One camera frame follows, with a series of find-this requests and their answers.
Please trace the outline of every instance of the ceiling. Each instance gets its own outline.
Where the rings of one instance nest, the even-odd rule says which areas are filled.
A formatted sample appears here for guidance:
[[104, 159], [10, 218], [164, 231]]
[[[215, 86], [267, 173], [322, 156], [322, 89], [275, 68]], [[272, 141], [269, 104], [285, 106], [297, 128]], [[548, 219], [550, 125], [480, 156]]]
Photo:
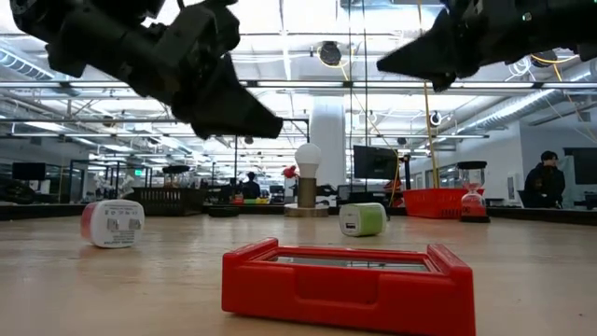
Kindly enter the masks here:
[[[194, 2], [196, 1], [186, 1], [187, 4]], [[45, 44], [24, 35], [15, 27], [9, 14], [8, 3], [8, 1], [0, 2], [0, 64], [2, 64], [3, 51], [25, 61], [41, 74], [47, 74], [50, 79], [113, 80], [90, 66], [82, 78], [64, 77], [49, 69], [44, 50]], [[361, 7], [352, 7], [349, 15], [348, 10], [339, 7], [337, 0], [239, 1], [231, 7], [231, 10], [241, 22], [242, 40], [232, 52], [240, 80], [415, 81], [416, 79], [410, 77], [381, 73], [377, 71], [375, 62], [386, 52], [410, 42], [419, 34], [422, 27], [424, 30], [429, 29], [441, 6], [435, 1], [423, 1], [423, 24], [420, 24], [418, 8], [412, 5], [416, 4], [416, 1], [405, 1], [404, 3], [410, 5], [402, 6], [379, 6], [383, 1], [371, 1], [371, 3], [378, 5], [365, 7], [364, 10]], [[167, 0], [157, 21], [169, 23], [177, 13], [176, 2]], [[345, 65], [343, 68], [332, 68], [319, 60], [317, 50], [324, 41], [338, 43], [342, 52], [341, 63]], [[562, 58], [570, 57], [570, 53], [565, 50], [559, 50], [558, 53]], [[565, 71], [568, 66], [573, 66], [575, 63], [576, 60], [572, 60], [562, 64], [562, 70]], [[3, 80], [33, 80], [31, 74], [32, 72], [29, 72], [24, 76], [18, 71], [0, 66], [0, 78]], [[465, 80], [515, 82], [548, 78], [553, 78], [551, 69], [534, 68], [527, 59], [523, 59], [520, 63], [510, 66], [504, 64], [486, 66], [476, 75]], [[308, 119], [313, 110], [313, 97], [330, 94], [321, 88], [299, 90], [290, 87], [283, 90], [251, 89], [250, 91], [276, 115], [287, 119]], [[4, 94], [12, 100], [26, 100], [39, 105], [37, 109], [29, 108], [28, 105], [26, 110], [14, 109], [12, 114], [4, 110], [3, 116], [8, 119], [34, 116], [40, 119], [127, 120], [127, 122], [107, 125], [108, 127], [99, 122], [63, 124], [64, 130], [61, 132], [192, 134], [190, 128], [182, 123], [155, 121], [155, 119], [172, 119], [169, 108], [156, 100], [137, 97], [130, 90], [81, 89], [76, 99], [56, 91], [38, 89], [4, 91]], [[378, 89], [370, 90], [368, 96], [365, 96], [362, 91], [357, 94], [351, 94], [349, 91], [334, 91], [333, 94], [344, 97], [347, 132], [365, 131], [364, 114], [359, 102], [361, 104], [366, 102], [367, 110], [373, 112], [369, 121], [374, 122], [380, 132], [426, 133], [425, 97], [422, 90]], [[430, 94], [428, 104], [431, 111], [438, 111], [445, 117], [444, 122], [456, 125], [474, 118], [479, 112], [516, 94], [514, 91], [490, 90]], [[119, 99], [110, 98], [111, 96], [117, 96]], [[31, 124], [20, 124], [17, 132], [57, 133], [58, 131], [35, 127]], [[281, 167], [293, 163], [294, 148], [306, 142], [304, 136], [306, 132], [305, 123], [285, 122], [283, 135], [276, 140], [255, 139], [253, 144], [248, 145], [244, 139], [240, 139], [238, 147], [246, 155], [242, 159], [243, 164], [239, 166], [238, 173], [258, 169], [267, 174], [278, 175]], [[129, 152], [133, 152], [156, 155], [156, 158], [161, 155], [159, 160], [154, 160], [156, 166], [168, 164], [167, 162], [184, 161], [211, 169], [212, 163], [218, 162], [218, 172], [222, 175], [230, 175], [231, 165], [234, 163], [234, 137], [211, 138], [206, 141], [191, 135], [158, 136], [155, 139], [149, 136], [130, 136], [126, 141], [115, 141], [113, 138], [100, 136], [79, 136], [77, 139], [87, 145], [93, 144], [90, 145], [91, 147], [104, 144], [120, 146], [120, 150], [102, 147], [101, 152], [106, 153], [129, 155]], [[418, 143], [413, 141], [407, 147], [416, 148], [415, 145]], [[164, 160], [163, 156], [167, 154], [178, 155], [178, 157], [167, 157]]]

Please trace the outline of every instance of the red plastic basket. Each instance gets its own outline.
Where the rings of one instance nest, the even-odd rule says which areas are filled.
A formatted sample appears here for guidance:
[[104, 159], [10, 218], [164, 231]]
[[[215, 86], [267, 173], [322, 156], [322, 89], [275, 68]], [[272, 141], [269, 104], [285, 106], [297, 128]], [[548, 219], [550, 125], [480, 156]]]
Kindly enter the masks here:
[[402, 191], [407, 214], [415, 217], [458, 219], [463, 196], [468, 191], [459, 189], [416, 189]]

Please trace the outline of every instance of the man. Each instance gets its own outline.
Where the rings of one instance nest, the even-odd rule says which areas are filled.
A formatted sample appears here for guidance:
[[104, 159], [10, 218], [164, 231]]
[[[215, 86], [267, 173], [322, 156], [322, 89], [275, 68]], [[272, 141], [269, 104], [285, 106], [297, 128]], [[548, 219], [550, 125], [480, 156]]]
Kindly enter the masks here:
[[525, 207], [561, 206], [566, 184], [557, 164], [558, 154], [552, 151], [541, 154], [541, 163], [526, 176], [524, 182]]
[[255, 182], [255, 173], [249, 172], [246, 176], [249, 178], [249, 181], [243, 185], [243, 197], [246, 200], [254, 200], [261, 196], [261, 188]]

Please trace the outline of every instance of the wooden table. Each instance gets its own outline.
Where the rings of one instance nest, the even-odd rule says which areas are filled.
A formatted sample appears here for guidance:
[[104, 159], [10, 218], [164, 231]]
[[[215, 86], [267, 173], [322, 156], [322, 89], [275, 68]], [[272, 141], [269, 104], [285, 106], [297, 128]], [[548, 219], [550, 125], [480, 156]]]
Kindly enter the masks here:
[[337, 220], [149, 218], [143, 242], [120, 250], [79, 239], [77, 217], [0, 223], [0, 335], [369, 334], [222, 313], [221, 255], [267, 236], [284, 245], [408, 250], [442, 243], [474, 269], [478, 335], [597, 332], [593, 227], [393, 217], [379, 237], [349, 238]]

